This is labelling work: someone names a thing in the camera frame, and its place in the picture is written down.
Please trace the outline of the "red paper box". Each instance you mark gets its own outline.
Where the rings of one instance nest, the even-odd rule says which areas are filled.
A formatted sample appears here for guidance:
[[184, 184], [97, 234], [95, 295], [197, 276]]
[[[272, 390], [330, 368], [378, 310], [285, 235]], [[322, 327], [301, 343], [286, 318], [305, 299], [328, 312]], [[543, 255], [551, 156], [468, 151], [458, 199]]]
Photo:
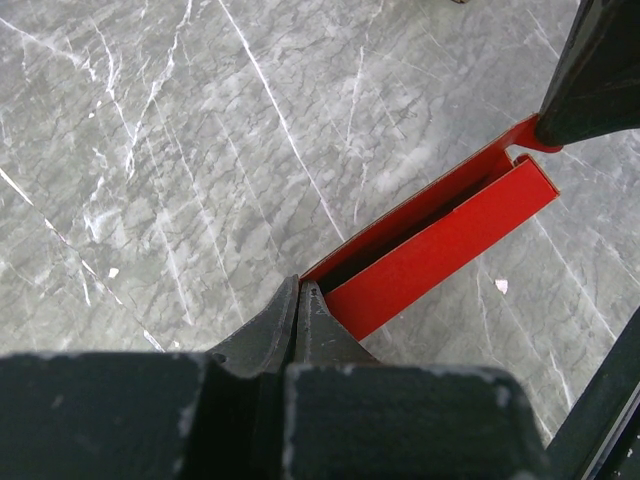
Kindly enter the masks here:
[[534, 135], [538, 117], [484, 148], [365, 227], [307, 271], [329, 312], [362, 340], [484, 253], [559, 191], [529, 153], [552, 152]]

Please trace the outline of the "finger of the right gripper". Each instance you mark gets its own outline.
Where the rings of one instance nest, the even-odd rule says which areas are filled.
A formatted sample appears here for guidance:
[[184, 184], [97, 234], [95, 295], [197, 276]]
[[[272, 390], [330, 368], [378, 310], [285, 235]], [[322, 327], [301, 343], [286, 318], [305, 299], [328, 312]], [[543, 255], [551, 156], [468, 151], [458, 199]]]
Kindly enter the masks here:
[[639, 127], [639, 1], [582, 1], [535, 136], [550, 147]]

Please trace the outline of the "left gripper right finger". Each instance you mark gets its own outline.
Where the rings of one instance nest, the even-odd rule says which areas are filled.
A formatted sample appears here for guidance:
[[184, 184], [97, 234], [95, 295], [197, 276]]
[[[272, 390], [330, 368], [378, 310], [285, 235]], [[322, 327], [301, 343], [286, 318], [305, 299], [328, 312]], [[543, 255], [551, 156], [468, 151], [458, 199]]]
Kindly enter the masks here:
[[319, 287], [300, 292], [284, 377], [288, 479], [547, 479], [531, 404], [508, 372], [392, 366], [337, 347], [349, 333]]

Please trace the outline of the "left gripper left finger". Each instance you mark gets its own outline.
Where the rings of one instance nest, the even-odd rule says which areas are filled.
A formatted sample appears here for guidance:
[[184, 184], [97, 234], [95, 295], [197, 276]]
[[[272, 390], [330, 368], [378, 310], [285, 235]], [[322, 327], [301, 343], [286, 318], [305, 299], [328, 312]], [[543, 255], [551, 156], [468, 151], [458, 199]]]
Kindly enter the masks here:
[[275, 479], [299, 281], [206, 352], [1, 360], [5, 479]]

